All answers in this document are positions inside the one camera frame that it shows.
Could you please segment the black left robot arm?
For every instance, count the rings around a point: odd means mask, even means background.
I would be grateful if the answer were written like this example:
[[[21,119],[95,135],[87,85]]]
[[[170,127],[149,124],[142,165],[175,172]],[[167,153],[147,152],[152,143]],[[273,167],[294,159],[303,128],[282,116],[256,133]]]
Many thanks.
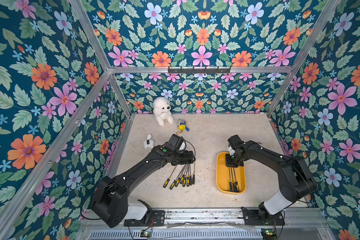
[[[129,170],[113,178],[101,179],[90,203],[97,219],[110,228],[124,221],[136,221],[143,226],[150,224],[152,207],[143,200],[129,203],[129,196],[141,182],[166,164],[178,166],[194,163],[195,151],[187,150],[187,143],[184,138],[173,134],[164,144],[154,146],[143,160]]]

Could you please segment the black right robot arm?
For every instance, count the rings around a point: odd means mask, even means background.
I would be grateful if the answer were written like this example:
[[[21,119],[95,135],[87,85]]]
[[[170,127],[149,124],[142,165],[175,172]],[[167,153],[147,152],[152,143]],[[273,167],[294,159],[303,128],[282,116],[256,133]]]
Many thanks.
[[[257,142],[244,142],[238,135],[228,139],[228,151],[227,167],[243,167],[245,161],[254,160],[278,175],[279,189],[259,205],[258,216],[263,222],[317,190],[317,183],[305,159],[300,156],[278,154]]]

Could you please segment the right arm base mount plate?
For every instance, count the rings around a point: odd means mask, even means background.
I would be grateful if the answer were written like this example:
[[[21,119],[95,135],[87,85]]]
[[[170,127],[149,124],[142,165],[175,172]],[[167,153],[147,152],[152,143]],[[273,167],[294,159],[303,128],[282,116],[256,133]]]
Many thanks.
[[[244,222],[249,226],[283,226],[285,224],[282,212],[270,215],[265,209],[250,210],[241,207],[241,210]]]

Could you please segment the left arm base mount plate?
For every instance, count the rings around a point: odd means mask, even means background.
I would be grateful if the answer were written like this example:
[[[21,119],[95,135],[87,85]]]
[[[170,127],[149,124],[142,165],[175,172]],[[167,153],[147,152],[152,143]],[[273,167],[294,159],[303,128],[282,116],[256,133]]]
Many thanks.
[[[124,220],[124,227],[161,227],[165,222],[164,210],[148,211],[141,220]]]

